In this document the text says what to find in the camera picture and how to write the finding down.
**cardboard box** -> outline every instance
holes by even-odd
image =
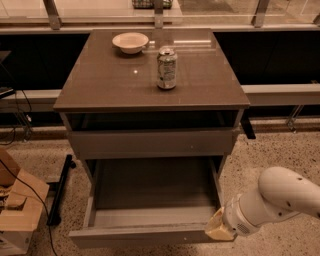
[[[0,149],[0,159],[22,181],[30,185],[45,201],[49,186],[19,167],[12,157]],[[0,256],[25,254],[33,231],[38,227],[43,204],[25,184],[14,178],[0,162],[0,185],[12,186],[6,205],[22,205],[22,209],[2,210],[0,214]]]

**wooden furniture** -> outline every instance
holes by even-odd
[[[204,226],[249,101],[209,29],[139,30],[150,42],[136,55],[112,45],[121,32],[91,33],[54,105],[92,183],[70,236],[81,248],[213,242]],[[164,45],[178,54],[170,91],[156,85]]]

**open drawer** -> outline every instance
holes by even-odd
[[[79,159],[228,155],[238,131],[162,130],[71,132]]]
[[[94,184],[80,248],[213,242],[204,233],[220,208],[210,157],[89,160]]]

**can lid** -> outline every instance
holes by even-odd
[[[159,50],[160,55],[174,55],[174,50],[169,46],[163,46]]]

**glass partition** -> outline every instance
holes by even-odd
[[[319,12],[319,0],[271,0],[264,23],[312,24]]]
[[[152,8],[135,3],[155,0],[0,0],[0,23],[50,23],[60,18],[62,27],[70,23],[83,26],[149,26],[155,24]],[[172,0],[163,10],[165,27],[206,27],[237,29],[257,21],[262,25],[287,26],[313,24],[320,13],[320,0]]]
[[[1,0],[1,18],[48,18],[43,0]]]
[[[153,1],[143,0],[144,5],[134,3],[137,0],[55,0],[62,22],[154,22]],[[177,0],[170,10],[164,10],[166,22],[178,22],[181,12]]]
[[[259,0],[178,0],[183,25],[248,25]]]

